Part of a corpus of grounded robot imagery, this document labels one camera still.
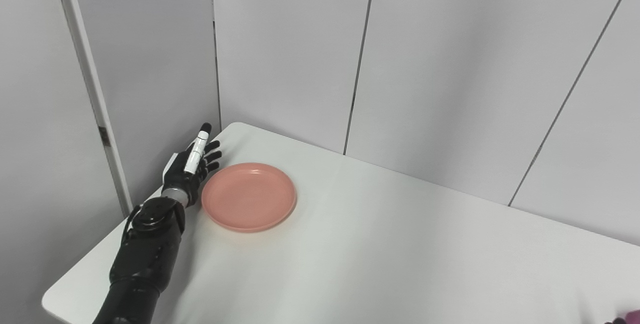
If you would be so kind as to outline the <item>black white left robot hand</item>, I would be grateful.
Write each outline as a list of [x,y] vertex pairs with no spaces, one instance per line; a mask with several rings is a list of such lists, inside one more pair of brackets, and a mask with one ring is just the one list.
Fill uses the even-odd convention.
[[213,127],[205,122],[186,150],[177,153],[163,175],[162,196],[190,207],[198,201],[199,189],[208,175],[220,168],[219,141],[209,141]]

